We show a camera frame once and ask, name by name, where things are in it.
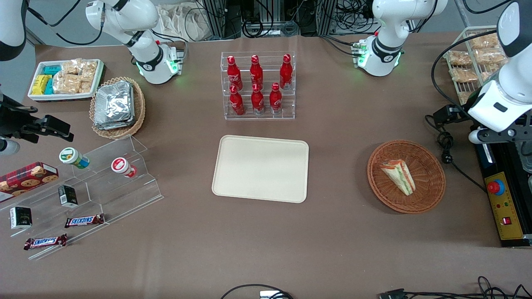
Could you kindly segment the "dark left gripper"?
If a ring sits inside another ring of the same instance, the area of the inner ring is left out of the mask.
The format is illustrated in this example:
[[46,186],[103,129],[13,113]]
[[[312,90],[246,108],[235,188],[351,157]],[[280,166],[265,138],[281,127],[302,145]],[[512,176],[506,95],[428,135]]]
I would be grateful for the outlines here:
[[[448,125],[471,121],[470,115],[460,105],[446,105],[433,114],[435,125]],[[522,115],[507,129],[492,134],[492,143],[528,142],[532,140],[532,117]]]

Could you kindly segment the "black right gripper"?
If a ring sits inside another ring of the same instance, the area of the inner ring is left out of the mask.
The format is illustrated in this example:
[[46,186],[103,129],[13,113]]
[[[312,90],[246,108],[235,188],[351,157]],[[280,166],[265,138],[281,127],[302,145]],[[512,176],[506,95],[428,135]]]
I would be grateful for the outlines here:
[[[36,134],[22,132],[26,125],[32,125],[37,119],[32,114],[38,112],[38,108],[24,106],[6,95],[1,95],[0,104],[1,137],[38,142],[39,137]],[[74,141],[74,134],[70,132],[71,125],[52,115],[38,119],[37,127],[39,135],[59,137],[67,142]]]

